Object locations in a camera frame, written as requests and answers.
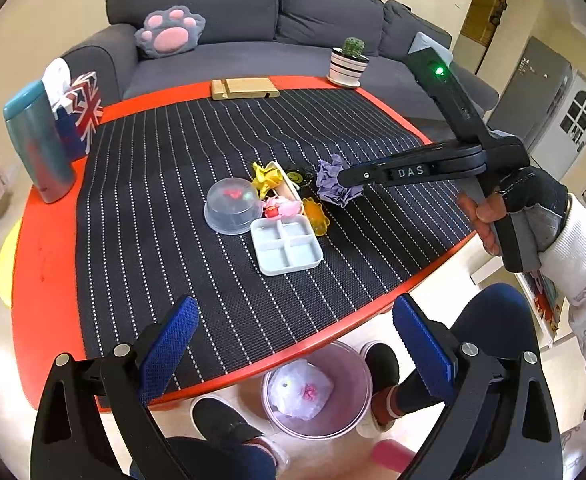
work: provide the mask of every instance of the trash bag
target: trash bag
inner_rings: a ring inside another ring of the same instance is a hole
[[[268,386],[271,405],[284,415],[311,420],[333,390],[332,381],[306,359],[279,368]]]

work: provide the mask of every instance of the paw-shaped pillow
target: paw-shaped pillow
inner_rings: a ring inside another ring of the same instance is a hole
[[[135,41],[146,57],[172,56],[198,46],[205,25],[206,20],[188,7],[173,6],[151,12],[144,20],[144,28],[135,33]]]

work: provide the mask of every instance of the sofa armrest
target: sofa armrest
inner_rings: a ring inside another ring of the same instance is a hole
[[[475,104],[484,112],[495,108],[500,98],[495,88],[482,81],[474,73],[459,66],[455,61],[451,63],[450,68]]]
[[[111,25],[66,51],[62,58],[73,78],[97,73],[103,106],[117,103],[123,99],[138,63],[135,27],[127,23]]]

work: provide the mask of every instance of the yellow balloon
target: yellow balloon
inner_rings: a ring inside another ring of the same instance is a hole
[[[12,272],[21,225],[22,219],[20,218],[8,233],[0,250],[0,298],[8,308],[12,304]]]

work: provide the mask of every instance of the teal bottle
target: teal bottle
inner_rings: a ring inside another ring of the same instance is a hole
[[[4,120],[42,200],[51,203],[66,195],[75,182],[75,172],[55,129],[44,83],[33,81],[8,101]]]

